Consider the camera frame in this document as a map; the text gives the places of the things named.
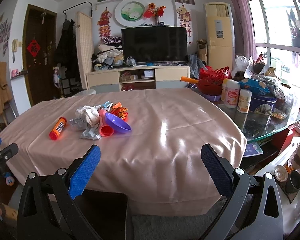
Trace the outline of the orange candy tube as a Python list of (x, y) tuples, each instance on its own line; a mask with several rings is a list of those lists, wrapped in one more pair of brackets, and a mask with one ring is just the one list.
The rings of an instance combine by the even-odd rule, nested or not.
[(67, 123), (66, 118), (60, 117), (56, 124), (54, 125), (53, 129), (49, 133), (49, 138), (51, 140), (57, 140), (62, 132), (62, 130), (65, 128)]

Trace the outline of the silver foil wrapper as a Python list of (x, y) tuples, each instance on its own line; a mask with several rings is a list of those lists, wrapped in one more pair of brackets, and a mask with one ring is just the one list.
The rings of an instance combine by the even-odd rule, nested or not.
[(69, 120), (69, 125), (73, 131), (83, 131), (88, 127), (86, 120), (80, 117)]
[(101, 137), (102, 136), (99, 133), (98, 126), (96, 127), (88, 126), (80, 136), (81, 139), (89, 139), (89, 140), (99, 140), (101, 139)]

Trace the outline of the white tissue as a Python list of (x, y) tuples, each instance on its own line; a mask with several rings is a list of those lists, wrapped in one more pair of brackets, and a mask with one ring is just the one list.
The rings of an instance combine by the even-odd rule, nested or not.
[(78, 108), (76, 109), (75, 115), (77, 117), (85, 119), (91, 127), (96, 126), (100, 122), (98, 108), (95, 106), (83, 106), (81, 108)]

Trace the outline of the orange foil wrapper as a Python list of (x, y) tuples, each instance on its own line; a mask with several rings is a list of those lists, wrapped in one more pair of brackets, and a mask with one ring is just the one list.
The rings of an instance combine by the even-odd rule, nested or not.
[(111, 114), (117, 116), (118, 118), (122, 119), (123, 121), (127, 120), (128, 117), (128, 109), (125, 107), (117, 107), (111, 110)]

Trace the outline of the white cylindrical stool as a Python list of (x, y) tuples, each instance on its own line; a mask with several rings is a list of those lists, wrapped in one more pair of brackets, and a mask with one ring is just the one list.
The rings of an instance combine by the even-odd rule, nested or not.
[(87, 95), (93, 95), (93, 94), (96, 94), (96, 90), (87, 89), (87, 90), (83, 90), (83, 91), (76, 93), (74, 96), (87, 96)]

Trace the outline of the red diamond door sign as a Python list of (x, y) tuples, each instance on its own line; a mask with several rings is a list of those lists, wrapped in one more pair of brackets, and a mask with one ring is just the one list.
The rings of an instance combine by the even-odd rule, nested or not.
[(36, 57), (38, 52), (40, 51), (41, 47), (39, 43), (33, 39), (30, 44), (27, 46), (28, 52), (33, 56)]

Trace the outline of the blue cookie tin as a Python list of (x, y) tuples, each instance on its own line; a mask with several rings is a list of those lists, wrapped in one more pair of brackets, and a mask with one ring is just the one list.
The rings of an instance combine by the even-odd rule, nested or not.
[(271, 95), (253, 95), (249, 107), (250, 112), (270, 115), (273, 113), (276, 97)]

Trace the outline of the white orange-label bottle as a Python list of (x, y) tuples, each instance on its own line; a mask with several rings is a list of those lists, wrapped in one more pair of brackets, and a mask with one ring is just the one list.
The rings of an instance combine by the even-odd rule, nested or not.
[(247, 114), (251, 103), (252, 92), (247, 89), (241, 89), (238, 98), (237, 110), (240, 113)]

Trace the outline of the orange paper piece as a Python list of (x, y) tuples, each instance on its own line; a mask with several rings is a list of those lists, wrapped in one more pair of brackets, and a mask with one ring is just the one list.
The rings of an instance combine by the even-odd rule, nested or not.
[(121, 108), (121, 107), (122, 107), (121, 102), (118, 102), (118, 103), (112, 105), (112, 109), (117, 109), (117, 108)]

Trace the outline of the white pink-label bottle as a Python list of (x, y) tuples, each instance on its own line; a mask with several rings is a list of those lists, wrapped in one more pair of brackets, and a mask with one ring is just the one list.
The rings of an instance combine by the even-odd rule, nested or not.
[(239, 98), (240, 84), (234, 80), (228, 80), (225, 87), (224, 104), (228, 108), (236, 108)]

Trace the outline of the pink satin tablecloth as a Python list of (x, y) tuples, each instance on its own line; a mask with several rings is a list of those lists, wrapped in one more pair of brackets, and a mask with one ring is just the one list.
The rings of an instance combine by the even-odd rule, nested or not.
[[(82, 106), (107, 101), (128, 109), (131, 131), (99, 140), (82, 139), (66, 126), (57, 140), (49, 133), (60, 117), (72, 119)], [(74, 96), (41, 102), (10, 123), (1, 133), (2, 147), (19, 151), (8, 166), (20, 183), (36, 172), (53, 174), (82, 157), (91, 145), (101, 149), (87, 187), (124, 193), (133, 213), (196, 216), (206, 213), (220, 195), (201, 161), (210, 144), (234, 166), (241, 163), (247, 139), (217, 106), (188, 88), (147, 89)]]

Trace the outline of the dark wooden door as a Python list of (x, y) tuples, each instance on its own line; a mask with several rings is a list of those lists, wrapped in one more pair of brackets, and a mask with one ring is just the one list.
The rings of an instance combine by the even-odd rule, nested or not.
[[(23, 28), (23, 68), (26, 70), (25, 83), (31, 106), (58, 96), (53, 83), (56, 16), (56, 13), (35, 5), (27, 6)], [(33, 39), (41, 47), (36, 57), (27, 50)]]

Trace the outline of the red plastic basket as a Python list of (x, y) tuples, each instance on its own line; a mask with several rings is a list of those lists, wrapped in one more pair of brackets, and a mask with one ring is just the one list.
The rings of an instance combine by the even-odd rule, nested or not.
[(232, 79), (231, 70), (228, 66), (217, 70), (210, 66), (205, 66), (199, 70), (197, 87), (203, 94), (219, 96), (222, 93), (224, 79)]

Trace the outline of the pile of clothes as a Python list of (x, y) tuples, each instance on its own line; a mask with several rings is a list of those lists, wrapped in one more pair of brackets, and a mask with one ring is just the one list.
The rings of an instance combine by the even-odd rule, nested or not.
[(123, 60), (122, 39), (119, 36), (111, 35), (102, 38), (97, 54), (93, 54), (91, 57), (93, 71), (121, 66)]

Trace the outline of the beige TV cabinet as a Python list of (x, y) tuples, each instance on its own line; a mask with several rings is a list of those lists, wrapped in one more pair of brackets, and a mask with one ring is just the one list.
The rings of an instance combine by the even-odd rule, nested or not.
[(98, 70), (86, 74), (87, 89), (97, 94), (124, 90), (184, 88), (182, 77), (190, 77), (189, 66), (136, 66)]

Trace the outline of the beige standing air conditioner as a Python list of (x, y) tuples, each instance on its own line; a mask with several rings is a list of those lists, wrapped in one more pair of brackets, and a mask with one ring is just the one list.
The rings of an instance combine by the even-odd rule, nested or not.
[(204, 4), (206, 13), (207, 64), (213, 69), (233, 68), (235, 33), (229, 3)]

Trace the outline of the black television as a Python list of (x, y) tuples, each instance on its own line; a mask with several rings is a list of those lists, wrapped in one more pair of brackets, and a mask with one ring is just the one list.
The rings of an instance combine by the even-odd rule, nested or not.
[(145, 26), (121, 30), (125, 60), (137, 63), (187, 61), (186, 29), (169, 26)]

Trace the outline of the purple curtain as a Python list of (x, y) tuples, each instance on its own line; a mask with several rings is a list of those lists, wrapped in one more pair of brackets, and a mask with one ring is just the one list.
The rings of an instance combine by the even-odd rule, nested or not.
[(247, 0), (231, 0), (235, 15), (238, 21), (239, 29), (242, 33), (244, 55), (247, 58), (252, 57), (253, 60), (257, 59), (257, 51), (254, 37), (253, 21), (249, 4)]

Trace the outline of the round lotus wall painting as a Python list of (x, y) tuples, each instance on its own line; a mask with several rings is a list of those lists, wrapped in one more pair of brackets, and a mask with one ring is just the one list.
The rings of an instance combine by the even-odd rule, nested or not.
[(147, 9), (144, 0), (122, 0), (115, 8), (115, 20), (124, 27), (138, 27), (148, 21), (144, 16)]

